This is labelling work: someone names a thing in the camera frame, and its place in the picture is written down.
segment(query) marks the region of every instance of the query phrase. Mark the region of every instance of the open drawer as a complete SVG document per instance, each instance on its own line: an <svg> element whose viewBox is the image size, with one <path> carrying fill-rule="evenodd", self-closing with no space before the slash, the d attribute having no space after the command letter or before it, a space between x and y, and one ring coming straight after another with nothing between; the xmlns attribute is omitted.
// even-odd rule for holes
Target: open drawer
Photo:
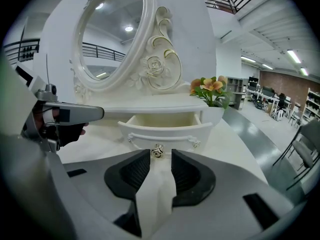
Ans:
<svg viewBox="0 0 320 240"><path fill-rule="evenodd" d="M206 145L212 123L201 123L195 112L136 114L128 122L118 122L132 150L172 149L200 152Z"/></svg>

